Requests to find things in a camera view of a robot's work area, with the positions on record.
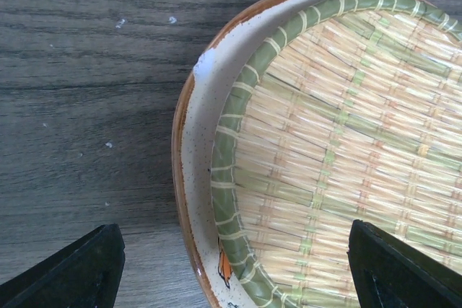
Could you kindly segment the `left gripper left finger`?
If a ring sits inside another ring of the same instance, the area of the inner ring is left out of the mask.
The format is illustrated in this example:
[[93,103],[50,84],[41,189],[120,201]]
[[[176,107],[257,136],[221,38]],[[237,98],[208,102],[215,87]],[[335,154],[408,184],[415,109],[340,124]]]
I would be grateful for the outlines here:
[[125,263],[117,224],[101,225],[1,285],[2,307],[113,307]]

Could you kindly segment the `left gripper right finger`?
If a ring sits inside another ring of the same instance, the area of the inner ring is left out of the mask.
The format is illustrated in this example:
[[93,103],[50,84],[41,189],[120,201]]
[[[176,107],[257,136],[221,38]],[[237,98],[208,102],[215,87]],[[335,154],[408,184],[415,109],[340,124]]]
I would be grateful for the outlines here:
[[460,307],[461,275],[356,219],[347,252],[361,307]]

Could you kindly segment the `woven bamboo pattern plate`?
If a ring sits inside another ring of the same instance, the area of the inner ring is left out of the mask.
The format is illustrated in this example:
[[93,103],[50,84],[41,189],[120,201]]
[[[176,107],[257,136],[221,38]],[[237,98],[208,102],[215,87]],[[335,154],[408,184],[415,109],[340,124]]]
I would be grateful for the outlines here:
[[220,244],[257,307],[358,307],[368,221],[461,270],[461,24],[420,0],[324,0],[243,65],[214,137]]

